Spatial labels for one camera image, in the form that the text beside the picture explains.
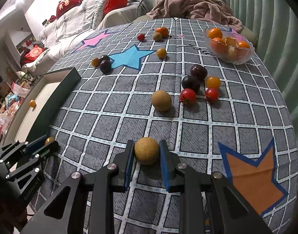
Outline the dark green white tray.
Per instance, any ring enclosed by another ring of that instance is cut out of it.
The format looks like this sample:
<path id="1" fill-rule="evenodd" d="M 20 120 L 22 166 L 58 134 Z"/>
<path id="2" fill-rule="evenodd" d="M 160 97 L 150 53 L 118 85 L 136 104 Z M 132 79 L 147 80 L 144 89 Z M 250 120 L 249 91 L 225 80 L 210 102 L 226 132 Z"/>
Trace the dark green white tray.
<path id="1" fill-rule="evenodd" d="M 80 81 L 76 68 L 65 68 L 43 74 L 16 111 L 3 144 L 15 140 L 31 142 L 46 134 L 50 122 Z M 31 108 L 29 102 L 36 101 Z"/>

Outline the tan longan fruit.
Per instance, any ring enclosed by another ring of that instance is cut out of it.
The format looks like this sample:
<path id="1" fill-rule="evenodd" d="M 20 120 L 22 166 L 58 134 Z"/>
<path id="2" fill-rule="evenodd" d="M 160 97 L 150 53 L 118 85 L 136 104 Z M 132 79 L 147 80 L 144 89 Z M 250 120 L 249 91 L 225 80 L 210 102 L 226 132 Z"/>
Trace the tan longan fruit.
<path id="1" fill-rule="evenodd" d="M 150 165 L 159 158 L 159 146 L 152 137 L 143 137 L 135 143 L 135 157 L 143 165 Z"/>
<path id="2" fill-rule="evenodd" d="M 172 106 L 172 99 L 170 95 L 164 90 L 157 90 L 151 97 L 152 105 L 159 112 L 165 112 Z"/>

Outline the pink crumpled blanket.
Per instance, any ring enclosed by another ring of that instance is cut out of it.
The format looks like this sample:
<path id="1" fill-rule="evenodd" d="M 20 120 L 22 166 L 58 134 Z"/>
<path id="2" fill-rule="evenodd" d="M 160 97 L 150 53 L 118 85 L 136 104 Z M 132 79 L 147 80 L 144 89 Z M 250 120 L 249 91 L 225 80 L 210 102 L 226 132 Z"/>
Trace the pink crumpled blanket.
<path id="1" fill-rule="evenodd" d="M 150 19 L 183 18 L 216 22 L 240 33 L 242 22 L 222 0 L 156 0 L 156 6 L 147 13 Z"/>

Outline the yellow cherry tomato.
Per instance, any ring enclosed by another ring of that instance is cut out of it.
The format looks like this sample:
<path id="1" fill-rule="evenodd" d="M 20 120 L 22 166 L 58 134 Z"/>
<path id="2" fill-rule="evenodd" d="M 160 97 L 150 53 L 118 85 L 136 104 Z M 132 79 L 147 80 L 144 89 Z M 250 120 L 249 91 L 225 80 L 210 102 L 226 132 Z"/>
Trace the yellow cherry tomato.
<path id="1" fill-rule="evenodd" d="M 54 138 L 52 138 L 52 137 L 48 137 L 48 138 L 46 139 L 44 145 L 47 145 L 47 144 L 49 144 L 49 143 L 51 143 L 51 142 L 53 142 L 53 141 L 54 141 Z"/>

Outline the pile of snack bags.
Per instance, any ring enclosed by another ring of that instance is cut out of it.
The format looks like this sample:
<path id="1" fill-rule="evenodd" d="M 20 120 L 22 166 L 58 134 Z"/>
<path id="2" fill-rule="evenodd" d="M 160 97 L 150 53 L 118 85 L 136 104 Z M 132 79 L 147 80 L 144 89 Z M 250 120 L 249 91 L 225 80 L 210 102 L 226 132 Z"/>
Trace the pile of snack bags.
<path id="1" fill-rule="evenodd" d="M 30 92 L 35 78 L 23 71 L 16 72 L 18 80 L 12 83 L 0 82 L 0 145 L 5 140 L 7 130 L 20 108 L 25 97 Z"/>

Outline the small red cherry tomato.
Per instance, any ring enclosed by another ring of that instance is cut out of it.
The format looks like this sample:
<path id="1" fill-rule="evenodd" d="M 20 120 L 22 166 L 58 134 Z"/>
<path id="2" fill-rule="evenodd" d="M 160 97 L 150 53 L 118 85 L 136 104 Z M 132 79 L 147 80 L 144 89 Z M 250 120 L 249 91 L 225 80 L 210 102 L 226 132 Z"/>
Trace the small red cherry tomato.
<path id="1" fill-rule="evenodd" d="M 207 101 L 216 102 L 219 99 L 219 91 L 216 88 L 207 88 L 205 92 Z"/>

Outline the red embroidered cushion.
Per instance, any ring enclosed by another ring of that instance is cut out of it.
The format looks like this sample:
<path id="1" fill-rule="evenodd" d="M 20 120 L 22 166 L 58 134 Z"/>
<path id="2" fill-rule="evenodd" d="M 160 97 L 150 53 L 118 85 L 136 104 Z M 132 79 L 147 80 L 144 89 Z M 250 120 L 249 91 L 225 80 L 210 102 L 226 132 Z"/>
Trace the red embroidered cushion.
<path id="1" fill-rule="evenodd" d="M 56 9 L 56 18 L 60 18 L 64 13 L 70 9 L 80 5 L 82 0 L 61 0 L 59 1 Z"/>

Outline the dark plum behind star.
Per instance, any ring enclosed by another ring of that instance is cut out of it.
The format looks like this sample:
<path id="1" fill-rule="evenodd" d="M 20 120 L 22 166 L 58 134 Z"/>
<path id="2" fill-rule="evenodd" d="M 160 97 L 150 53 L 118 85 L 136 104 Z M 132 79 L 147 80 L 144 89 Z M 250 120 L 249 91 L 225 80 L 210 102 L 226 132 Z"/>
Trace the dark plum behind star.
<path id="1" fill-rule="evenodd" d="M 107 61 L 110 61 L 110 57 L 108 55 L 103 55 L 99 58 L 100 62 L 104 61 L 104 60 L 107 60 Z"/>

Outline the large red cherry tomato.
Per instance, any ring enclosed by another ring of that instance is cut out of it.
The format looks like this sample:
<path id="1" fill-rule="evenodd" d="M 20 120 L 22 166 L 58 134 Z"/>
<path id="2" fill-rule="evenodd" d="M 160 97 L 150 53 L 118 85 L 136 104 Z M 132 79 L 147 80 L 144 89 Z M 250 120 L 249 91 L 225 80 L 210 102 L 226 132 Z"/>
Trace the large red cherry tomato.
<path id="1" fill-rule="evenodd" d="M 192 106 L 196 102 L 196 93 L 189 88 L 183 89 L 180 93 L 180 102 L 185 106 Z"/>

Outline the grey plaid star tablecloth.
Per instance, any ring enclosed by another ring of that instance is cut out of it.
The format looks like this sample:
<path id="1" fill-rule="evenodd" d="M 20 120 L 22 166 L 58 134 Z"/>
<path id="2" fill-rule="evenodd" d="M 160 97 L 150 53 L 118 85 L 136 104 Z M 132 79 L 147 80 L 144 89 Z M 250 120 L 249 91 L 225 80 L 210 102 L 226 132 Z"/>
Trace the grey plaid star tablecloth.
<path id="1" fill-rule="evenodd" d="M 158 27 L 169 35 L 154 41 Z M 79 45 L 52 70 L 76 68 L 81 76 L 49 127 L 59 151 L 45 165 L 45 182 L 31 201 L 38 210 L 73 172 L 92 173 L 113 161 L 128 140 L 166 140 L 170 150 L 196 171 L 221 172 L 239 184 L 274 233 L 292 219 L 298 186 L 298 152 L 286 103 L 257 55 L 241 65 L 208 52 L 207 22 L 153 20 L 90 34 L 93 45 Z M 143 33 L 144 41 L 137 35 Z M 161 60 L 156 51 L 164 48 Z M 91 61 L 108 55 L 111 72 Z M 196 102 L 180 102 L 182 79 L 192 65 L 221 80 L 219 99 L 207 101 L 206 79 Z M 166 91 L 172 106 L 159 112 L 151 97 Z"/>

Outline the dark plum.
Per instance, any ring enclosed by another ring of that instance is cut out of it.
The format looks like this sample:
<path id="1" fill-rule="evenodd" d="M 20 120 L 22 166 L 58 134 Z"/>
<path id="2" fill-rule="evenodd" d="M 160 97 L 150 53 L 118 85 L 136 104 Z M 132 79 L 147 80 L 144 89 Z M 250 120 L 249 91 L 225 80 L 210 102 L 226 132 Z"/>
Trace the dark plum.
<path id="1" fill-rule="evenodd" d="M 207 77 L 208 72 L 206 68 L 201 65 L 192 65 L 190 74 L 191 76 L 196 77 L 199 81 L 203 81 Z"/>
<path id="2" fill-rule="evenodd" d="M 111 62 L 109 60 L 102 60 L 100 62 L 100 70 L 103 74 L 109 74 L 111 72 Z"/>
<path id="3" fill-rule="evenodd" d="M 103 55 L 99 58 L 100 62 L 104 61 L 104 60 L 107 60 L 107 61 L 110 61 L 110 57 L 108 55 Z"/>
<path id="4" fill-rule="evenodd" d="M 183 89 L 191 89 L 193 90 L 196 94 L 199 92 L 201 83 L 198 81 L 196 77 L 193 77 L 191 75 L 186 75 L 182 79 L 182 87 Z"/>

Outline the teal pleated curtain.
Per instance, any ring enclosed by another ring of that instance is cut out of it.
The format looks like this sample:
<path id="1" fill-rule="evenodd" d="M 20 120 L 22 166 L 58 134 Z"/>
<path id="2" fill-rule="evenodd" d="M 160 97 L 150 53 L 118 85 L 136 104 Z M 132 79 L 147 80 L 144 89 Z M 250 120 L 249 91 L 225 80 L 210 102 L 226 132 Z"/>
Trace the teal pleated curtain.
<path id="1" fill-rule="evenodd" d="M 223 1 L 257 37 L 257 54 L 282 92 L 298 147 L 298 18 L 285 0 Z"/>

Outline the far red cherry tomato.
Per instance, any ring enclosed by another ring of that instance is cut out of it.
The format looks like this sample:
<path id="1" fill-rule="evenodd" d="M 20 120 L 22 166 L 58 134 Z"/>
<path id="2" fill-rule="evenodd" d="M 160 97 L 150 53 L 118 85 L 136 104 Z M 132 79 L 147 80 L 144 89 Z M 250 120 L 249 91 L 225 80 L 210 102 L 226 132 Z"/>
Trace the far red cherry tomato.
<path id="1" fill-rule="evenodd" d="M 144 40 L 145 40 L 145 35 L 144 35 L 143 33 L 138 34 L 138 35 L 137 35 L 137 40 L 138 40 L 138 41 L 141 41 L 141 42 L 144 41 Z"/>

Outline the white covered sofa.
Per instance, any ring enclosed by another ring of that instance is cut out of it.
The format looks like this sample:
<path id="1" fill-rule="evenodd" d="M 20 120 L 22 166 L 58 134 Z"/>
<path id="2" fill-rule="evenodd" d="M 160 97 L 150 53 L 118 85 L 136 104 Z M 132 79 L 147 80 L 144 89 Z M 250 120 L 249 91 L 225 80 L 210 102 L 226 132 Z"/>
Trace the white covered sofa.
<path id="1" fill-rule="evenodd" d="M 132 23 L 148 12 L 143 1 L 127 0 L 127 6 L 105 14 L 104 9 L 109 1 L 83 0 L 80 5 L 43 27 L 37 35 L 37 43 L 41 43 L 45 50 L 35 61 L 24 64 L 21 70 L 33 77 L 42 75 L 93 31 Z"/>

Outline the orange tomato by plums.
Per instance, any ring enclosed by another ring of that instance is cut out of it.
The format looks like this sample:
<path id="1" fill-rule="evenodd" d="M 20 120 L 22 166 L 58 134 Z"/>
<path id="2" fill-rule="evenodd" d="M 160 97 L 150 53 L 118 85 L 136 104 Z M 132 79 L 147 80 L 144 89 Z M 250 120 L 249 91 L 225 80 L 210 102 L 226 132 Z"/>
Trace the orange tomato by plums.
<path id="1" fill-rule="evenodd" d="M 94 58 L 94 59 L 92 59 L 92 61 L 91 61 L 91 65 L 92 65 L 93 67 L 98 67 L 98 66 L 100 66 L 100 59 L 99 59 L 99 58 Z"/>

